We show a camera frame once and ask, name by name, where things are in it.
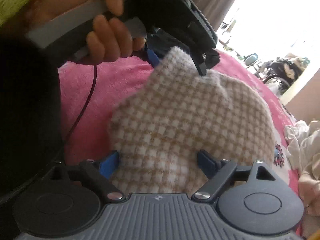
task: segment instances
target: houndstooth fabric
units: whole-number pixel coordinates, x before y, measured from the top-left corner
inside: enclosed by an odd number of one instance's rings
[[[200,77],[175,47],[146,85],[114,112],[120,167],[112,183],[125,194],[194,193],[206,181],[196,152],[252,165],[271,164],[275,138],[266,103],[243,82],[208,70]]]

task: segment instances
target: wall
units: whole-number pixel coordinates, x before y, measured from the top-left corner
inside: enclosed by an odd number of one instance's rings
[[[307,72],[308,68],[303,73],[306,74],[306,77],[314,70],[310,68],[309,72]],[[304,120],[308,124],[313,119],[320,120],[320,70],[319,68],[316,69],[316,73],[312,78],[297,92],[296,87],[301,87],[300,84],[296,84],[299,79],[302,77],[301,82],[305,82],[302,75],[283,95],[281,102],[297,120]]]

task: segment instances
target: logo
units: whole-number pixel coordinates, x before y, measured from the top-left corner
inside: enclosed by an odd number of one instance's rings
[[[157,201],[160,201],[161,199],[163,199],[163,197],[159,195],[159,196],[156,196],[155,199],[156,199]]]

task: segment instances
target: bed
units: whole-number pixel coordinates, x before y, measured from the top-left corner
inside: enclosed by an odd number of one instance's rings
[[[287,142],[284,126],[292,125],[294,117],[279,99],[249,73],[241,62],[220,51],[220,62],[215,70],[242,80],[256,90],[268,104],[276,136],[272,169],[298,193],[298,173],[292,170],[285,156]],[[108,123],[112,110],[122,100],[137,91],[152,73],[153,68],[137,57],[120,58],[113,63],[98,65],[98,78],[92,99],[84,116],[65,147],[65,160],[74,165],[85,159],[100,159],[112,150],[109,144]],[[93,68],[67,62],[59,69],[61,83],[62,135],[65,136],[77,118],[92,85]]]

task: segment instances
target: triangular cutout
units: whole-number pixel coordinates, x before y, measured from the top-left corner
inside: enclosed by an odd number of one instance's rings
[[[258,172],[257,172],[257,179],[262,179],[262,180],[271,180],[274,181],[276,180],[271,174],[270,172],[263,166],[260,166],[258,168]]]

